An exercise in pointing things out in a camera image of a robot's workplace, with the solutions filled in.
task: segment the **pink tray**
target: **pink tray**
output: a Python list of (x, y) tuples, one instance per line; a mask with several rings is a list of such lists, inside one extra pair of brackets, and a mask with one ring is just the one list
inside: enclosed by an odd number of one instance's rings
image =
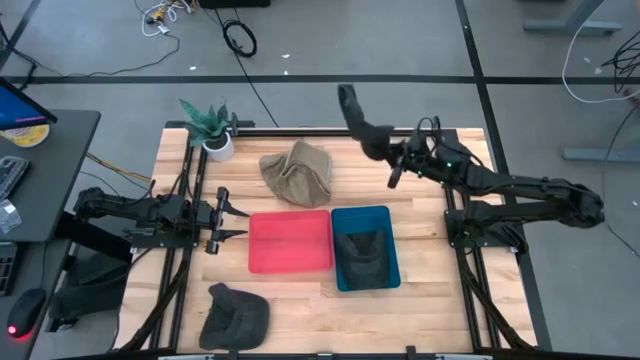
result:
[(284, 274), (333, 265), (331, 217), (326, 210), (254, 214), (249, 219), (249, 271)]

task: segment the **tan fabric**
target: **tan fabric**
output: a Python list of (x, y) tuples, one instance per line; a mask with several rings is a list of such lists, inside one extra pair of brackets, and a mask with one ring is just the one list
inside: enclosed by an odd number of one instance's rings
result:
[(314, 208), (331, 200), (331, 157), (302, 140), (288, 153), (261, 157), (260, 173), (277, 197), (296, 205)]

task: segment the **gray floor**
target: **gray floor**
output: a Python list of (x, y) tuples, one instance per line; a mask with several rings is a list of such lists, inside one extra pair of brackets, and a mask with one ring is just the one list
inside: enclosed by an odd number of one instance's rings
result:
[[(141, 6), (155, 1), (139, 0)], [(522, 21), (566, 16), (576, 1), (533, 3), (467, 0), (466, 6), (486, 76), (557, 77), (569, 37), (532, 35)], [(10, 32), (28, 6), (0, 0)], [(266, 9), (240, 9), (256, 33), (258, 54), (243, 60), (250, 75), (410, 74), (470, 76), (453, 1), (274, 0)], [(232, 12), (222, 11), (223, 17)], [(609, 0), (594, 19), (615, 20), (624, 30), (607, 38), (579, 39), (569, 76), (595, 75), (600, 63), (638, 30), (640, 12), (632, 0)], [(122, 75), (241, 75), (216, 25), (202, 12), (169, 23), (181, 38), (180, 52), (166, 62)], [(167, 38), (145, 38), (130, 1), (43, 1), (18, 48), (62, 73), (113, 71), (155, 60), (172, 49)], [(27, 66), (12, 56), (2, 75), (23, 75)], [(46, 70), (37, 75), (54, 76)], [(343, 124), (333, 83), (256, 84), (282, 126)], [(485, 127), (475, 85), (359, 83), (358, 96), (374, 123), (412, 126), (422, 116), (439, 115), (444, 126)], [(613, 87), (572, 86), (582, 97), (615, 96)], [(32, 85), (27, 90), (50, 108), (94, 109), (103, 118), (91, 151), (105, 160), (150, 175), (159, 135), (167, 120), (182, 119), (178, 98), (198, 107), (227, 106), (242, 119), (272, 126), (247, 84)], [(627, 102), (586, 105), (559, 85), (491, 85), (489, 94), (511, 172), (565, 177), (602, 192), (602, 166), (570, 163), (565, 146), (607, 146), (630, 106)], [(640, 136), (640, 115), (623, 130), (616, 148)], [(92, 163), (84, 170), (104, 177), (120, 192), (141, 190)], [(640, 248), (640, 173), (636, 165), (610, 165), (606, 210), (611, 225)], [(77, 191), (100, 185), (80, 176)], [(525, 227), (543, 308), (555, 350), (640, 356), (640, 261), (604, 226), (592, 230), (557, 224)], [(50, 359), (100, 353), (114, 332), (114, 313), (82, 319), (73, 330), (42, 334), (32, 356)]]

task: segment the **black desk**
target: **black desk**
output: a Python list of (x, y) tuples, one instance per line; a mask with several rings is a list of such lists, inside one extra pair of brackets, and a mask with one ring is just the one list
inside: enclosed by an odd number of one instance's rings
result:
[(52, 111), (58, 123), (49, 137), (33, 148), (20, 148), (0, 139), (0, 155), (27, 159), (30, 167), (9, 200), (18, 209), (22, 224), (0, 241), (42, 242), (51, 239), (73, 187), (93, 133), (97, 111)]
[[(66, 261), (71, 241), (82, 245), (89, 241), (77, 241), (74, 236), (59, 237), (54, 234), (68, 235), (70, 230), (60, 229), (65, 222), (67, 228), (77, 227), (73, 224), (70, 214), (64, 212), (64, 207), (98, 126), (100, 113), (73, 110), (52, 113), (58, 118), (58, 123), (51, 126), (51, 132), (42, 144), (22, 149), (6, 139), (0, 139), (1, 155), (20, 156), (31, 162), (29, 172), (16, 192), (9, 197), (22, 218), (22, 224), (6, 236), (0, 236), (0, 241), (23, 242), (22, 261), (11, 296), (0, 297), (0, 354), (3, 359), (29, 358)], [(79, 226), (87, 228), (87, 231), (102, 234), (102, 230), (89, 227), (90, 225)], [(47, 250), (43, 263), (45, 244)], [(2, 330), (6, 326), (8, 313), (25, 290), (40, 286), (43, 266), (43, 288), (47, 292), (46, 306), (43, 307), (31, 334), (21, 339), (10, 338), (6, 330)]]

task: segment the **keyboard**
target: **keyboard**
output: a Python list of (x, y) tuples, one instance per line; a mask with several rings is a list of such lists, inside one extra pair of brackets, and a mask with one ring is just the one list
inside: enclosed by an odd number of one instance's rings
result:
[(0, 242), (0, 296), (10, 295), (11, 285), (18, 273), (18, 245)]

